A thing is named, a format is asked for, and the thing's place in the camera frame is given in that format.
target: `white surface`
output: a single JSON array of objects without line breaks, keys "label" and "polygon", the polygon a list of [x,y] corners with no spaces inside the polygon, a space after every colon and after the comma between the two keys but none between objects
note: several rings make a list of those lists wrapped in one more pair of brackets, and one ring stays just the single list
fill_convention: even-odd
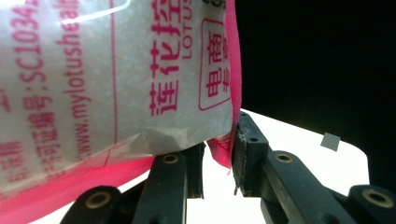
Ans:
[{"label": "white surface", "polygon": [[[353,185],[369,184],[367,158],[358,148],[340,142],[337,152],[334,152],[320,146],[322,134],[248,113],[267,137],[273,150],[284,150],[297,155],[326,187],[347,194]],[[208,148],[205,151],[203,172],[205,199],[188,199],[188,224],[265,223],[260,199],[243,198],[239,191],[237,196],[233,196],[233,175],[211,158]],[[120,189],[127,190],[146,177],[147,174],[144,174]],[[69,206],[70,204],[34,223],[59,223]]]}]

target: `red chinese characters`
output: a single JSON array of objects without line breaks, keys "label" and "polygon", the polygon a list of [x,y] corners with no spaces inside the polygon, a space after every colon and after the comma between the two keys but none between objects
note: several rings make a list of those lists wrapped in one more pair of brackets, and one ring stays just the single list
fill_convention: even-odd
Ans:
[{"label": "red chinese characters", "polygon": [[[14,175],[8,179],[9,182],[28,177],[29,173],[23,165],[24,150],[35,149],[47,178],[51,179],[53,176],[63,173],[62,169],[57,168],[62,167],[57,165],[62,161],[61,147],[59,133],[55,125],[56,117],[52,111],[54,100],[49,93],[48,76],[44,72],[46,61],[42,56],[42,36],[38,32],[41,25],[37,19],[39,16],[38,4],[39,1],[26,1],[22,5],[15,5],[11,10],[12,19],[9,22],[12,28],[10,35],[13,40],[14,65],[19,70],[18,78],[24,90],[21,92],[22,97],[18,105],[21,105],[26,115],[26,122],[31,133],[30,141],[33,143],[26,148],[22,148],[18,141],[4,143],[6,145],[2,146],[3,153],[9,154],[2,157],[2,168],[6,170],[8,168],[18,169],[18,172],[14,172]],[[3,108],[9,110],[9,104],[3,103],[2,105],[5,105]]]},{"label": "red chinese characters", "polygon": [[149,109],[154,117],[177,111],[182,32],[180,0],[154,0],[151,6],[155,20],[151,32],[155,37],[150,50]]},{"label": "red chinese characters", "polygon": [[199,107],[201,110],[207,110],[230,99],[230,70],[222,22],[204,19],[201,28]]},{"label": "red chinese characters", "polygon": [[0,142],[0,170],[9,183],[28,179],[31,175],[26,169],[20,141]]}]

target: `pink label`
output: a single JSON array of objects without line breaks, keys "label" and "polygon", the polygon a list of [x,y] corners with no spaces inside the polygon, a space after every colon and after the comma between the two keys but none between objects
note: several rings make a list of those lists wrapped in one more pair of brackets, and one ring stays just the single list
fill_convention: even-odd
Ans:
[{"label": "pink label", "polygon": [[204,19],[201,32],[199,108],[207,110],[230,100],[230,71],[223,23]]}]

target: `pink plastic bag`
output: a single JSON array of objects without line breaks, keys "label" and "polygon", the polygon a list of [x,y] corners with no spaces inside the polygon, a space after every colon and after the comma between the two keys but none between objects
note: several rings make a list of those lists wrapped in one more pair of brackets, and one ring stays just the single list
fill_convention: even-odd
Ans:
[{"label": "pink plastic bag", "polygon": [[[35,2],[35,0],[26,1],[26,3],[28,2],[32,3]],[[203,2],[212,6],[221,6],[220,3],[222,1],[207,0]],[[112,15],[114,15],[117,13],[117,10],[114,10],[111,13]],[[218,21],[209,22],[220,24],[220,22]],[[225,25],[228,60],[230,63],[230,90],[233,106],[232,116],[234,127],[237,122],[241,105],[241,67],[234,0],[227,0],[226,16],[224,18],[223,25]],[[0,100],[2,100],[2,97],[3,99],[5,99],[4,96],[5,95],[2,94],[0,90]],[[4,108],[7,108],[4,100],[0,101],[0,104],[5,105]],[[119,141],[115,141],[115,143],[117,143],[116,147],[123,147],[123,145],[127,145],[130,142],[126,140],[121,143]],[[222,137],[209,140],[208,144],[212,150],[212,155],[214,159],[220,164],[226,167],[230,167],[230,158],[233,146],[233,131],[231,131],[229,134],[223,135]],[[89,159],[87,163],[96,164],[97,160],[98,159]],[[25,189],[18,195],[1,201],[0,223],[26,223],[43,217],[44,215],[55,211],[61,206],[72,202],[77,198],[80,193],[82,193],[86,189],[90,189],[99,185],[122,185],[127,181],[136,178],[137,176],[142,175],[144,172],[146,172],[152,163],[152,157],[139,160],[134,158],[132,161],[116,161],[114,162],[115,165],[109,165],[111,163],[106,162],[106,166],[104,167],[95,167],[92,165],[80,166],[79,168],[72,170],[67,175],[59,178],[54,178],[45,185],[34,187],[32,189]]]}]

